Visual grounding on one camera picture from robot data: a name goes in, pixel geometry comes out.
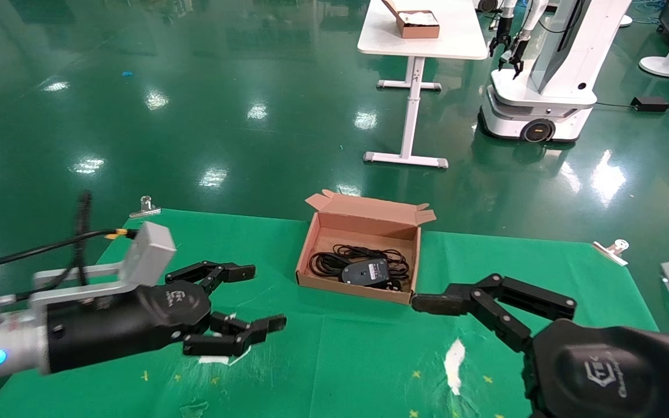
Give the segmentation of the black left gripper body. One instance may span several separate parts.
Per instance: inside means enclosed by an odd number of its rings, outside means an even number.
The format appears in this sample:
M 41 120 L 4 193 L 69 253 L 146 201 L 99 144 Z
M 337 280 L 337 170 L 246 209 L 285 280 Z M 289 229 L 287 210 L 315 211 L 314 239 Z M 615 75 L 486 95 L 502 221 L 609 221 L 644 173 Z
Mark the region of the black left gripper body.
M 208 330 L 211 302 L 178 281 L 47 309 L 48 370 L 59 373 L 159 350 Z

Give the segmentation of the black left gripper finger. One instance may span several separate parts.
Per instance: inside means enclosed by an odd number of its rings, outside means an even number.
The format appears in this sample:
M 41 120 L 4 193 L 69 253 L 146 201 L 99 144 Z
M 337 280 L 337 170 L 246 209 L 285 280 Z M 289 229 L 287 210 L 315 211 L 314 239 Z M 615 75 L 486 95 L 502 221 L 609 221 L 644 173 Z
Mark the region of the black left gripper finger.
M 286 328 L 286 315 L 274 315 L 247 322 L 221 312 L 212 312 L 208 320 L 210 335 L 188 335 L 183 340 L 183 354 L 188 356 L 240 357 L 250 347 L 265 342 L 269 335 Z
M 179 281 L 196 283 L 209 296 L 221 283 L 236 283 L 252 280 L 257 273 L 255 265 L 237 265 L 233 262 L 216 264 L 201 261 L 165 275 L 165 284 Z

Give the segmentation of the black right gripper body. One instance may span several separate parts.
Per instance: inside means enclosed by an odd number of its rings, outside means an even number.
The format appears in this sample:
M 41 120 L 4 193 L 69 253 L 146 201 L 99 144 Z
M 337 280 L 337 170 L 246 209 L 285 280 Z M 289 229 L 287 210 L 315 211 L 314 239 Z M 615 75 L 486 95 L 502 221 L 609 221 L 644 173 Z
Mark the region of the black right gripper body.
M 556 320 L 524 351 L 532 417 L 669 417 L 669 333 Z

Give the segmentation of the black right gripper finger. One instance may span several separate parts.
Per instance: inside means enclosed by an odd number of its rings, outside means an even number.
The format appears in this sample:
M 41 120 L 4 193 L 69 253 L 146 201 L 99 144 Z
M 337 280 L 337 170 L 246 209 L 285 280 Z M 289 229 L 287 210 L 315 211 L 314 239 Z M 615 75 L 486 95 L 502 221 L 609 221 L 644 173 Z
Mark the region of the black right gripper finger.
M 472 315 L 514 352 L 531 344 L 531 330 L 510 314 L 509 305 L 541 318 L 572 320 L 578 303 L 557 292 L 510 278 L 499 273 L 473 284 L 451 283 L 439 294 L 416 293 L 411 307 L 431 315 Z

